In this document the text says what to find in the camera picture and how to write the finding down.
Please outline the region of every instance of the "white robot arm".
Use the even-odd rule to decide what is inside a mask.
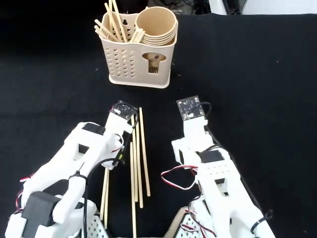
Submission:
[[[184,137],[172,141],[176,161],[195,168],[201,195],[188,212],[205,228],[209,238],[275,238],[241,182],[229,153],[205,131],[208,121],[198,96],[177,101],[184,122]]]
[[[78,233],[84,215],[89,222],[96,212],[96,205],[82,198],[87,179],[99,164],[109,170],[117,165],[127,144],[123,133],[126,131],[130,138],[134,126],[128,121],[136,111],[119,101],[112,107],[105,126],[79,123],[54,157],[25,181],[21,208],[11,215],[5,237],[66,238]],[[43,192],[61,179],[68,180],[63,196]]]

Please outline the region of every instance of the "wood stick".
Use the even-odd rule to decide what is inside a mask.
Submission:
[[[109,9],[110,11],[112,11],[113,7],[112,7],[112,0],[109,0]]]
[[[134,125],[134,116],[131,117],[132,126]],[[133,142],[133,166],[134,166],[134,201],[138,202],[138,163],[137,163],[137,144],[135,139],[135,129],[132,132],[132,142]]]
[[[109,37],[111,39],[113,39],[114,41],[118,42],[118,39],[104,25],[102,25],[102,23],[100,21],[98,21],[96,19],[95,23],[102,29],[101,32],[105,31],[109,35]]]
[[[115,23],[115,21],[114,21],[114,18],[113,18],[113,16],[112,16],[112,11],[110,11],[109,6],[108,6],[108,4],[107,4],[106,2],[105,2],[105,7],[106,7],[106,10],[107,10],[108,15],[109,15],[110,23],[113,25],[114,31],[115,31],[115,33],[117,34],[118,41],[119,41],[119,42],[122,42],[120,32],[118,31],[117,25],[116,25],[116,23]]]
[[[98,26],[95,26],[95,32],[102,38],[108,40],[108,37],[101,31],[101,29],[99,29]]]
[[[135,192],[134,192],[134,168],[133,168],[133,143],[130,142],[130,172],[131,172],[131,206],[132,206],[132,230],[133,238],[137,238],[137,224],[135,215]]]
[[[144,166],[144,174],[145,174],[145,183],[147,186],[147,196],[151,196],[150,191],[150,180],[149,180],[149,173],[148,173],[148,162],[147,162],[147,152],[145,149],[145,136],[144,136],[144,123],[143,123],[143,111],[142,108],[139,108],[140,112],[140,126],[141,126],[141,141],[142,141],[142,152],[143,152],[143,166]]]
[[[112,0],[109,0],[109,9],[110,9],[110,11],[112,11],[112,9],[113,9]],[[109,28],[110,28],[111,32],[113,32],[111,21],[109,21]]]
[[[102,221],[104,218],[104,210],[105,210],[105,197],[106,197],[106,184],[107,184],[107,169],[105,168],[105,176],[104,176],[104,184],[103,184],[103,194],[101,196],[101,204],[100,204],[100,220]]]
[[[138,184],[139,184],[139,201],[140,201],[140,208],[143,208],[143,193],[142,193],[142,172],[141,172],[141,158],[140,158],[140,129],[139,123],[135,127],[137,130],[137,162],[138,162]]]
[[[133,36],[132,36],[130,42],[134,42],[134,40],[135,40],[135,38],[138,36],[138,34],[139,34],[139,29],[136,29],[136,30],[134,31],[134,33],[133,33]]]
[[[135,39],[135,43],[140,43],[144,34],[145,34],[145,31],[142,31],[141,33],[139,33],[138,37]]]
[[[115,14],[117,16],[117,20],[119,22],[119,27],[121,29],[121,33],[122,33],[122,36],[123,36],[123,41],[124,42],[128,42],[127,37],[125,35],[124,27],[123,27],[123,24],[122,24],[122,21],[121,21],[120,13],[119,13],[119,10],[118,10],[118,7],[117,7],[117,3],[115,2],[115,0],[109,0],[109,4],[110,4],[110,2],[113,3],[114,11],[115,11]]]
[[[109,198],[109,170],[106,169],[107,171],[107,179],[106,179],[106,197],[105,197],[105,212],[104,212],[104,224],[105,224],[105,229],[107,229],[108,225],[108,198]]]

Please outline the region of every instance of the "circuit board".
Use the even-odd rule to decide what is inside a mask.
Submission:
[[[137,108],[123,102],[119,101],[117,104],[113,105],[111,112],[118,115],[121,118],[130,120],[132,115],[137,111]]]
[[[177,100],[176,102],[183,120],[205,116],[203,107],[199,105],[198,96]]]

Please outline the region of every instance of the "stack of paper cups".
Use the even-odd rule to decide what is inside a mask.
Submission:
[[[135,26],[145,31],[142,43],[150,46],[166,46],[174,41],[177,19],[171,10],[155,6],[141,11],[136,18]]]

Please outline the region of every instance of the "black tablecloth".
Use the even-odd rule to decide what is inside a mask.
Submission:
[[[104,124],[119,99],[142,106],[152,196],[137,210],[138,236],[162,236],[197,195],[160,180],[183,136],[177,99],[213,104],[210,128],[278,238],[316,237],[317,16],[180,16],[168,88],[111,84],[93,18],[0,21],[0,221],[4,234],[19,178],[49,161],[80,121]],[[174,176],[190,182],[187,174]],[[90,184],[99,206],[103,174]],[[110,175],[109,223],[132,236],[128,166]]]

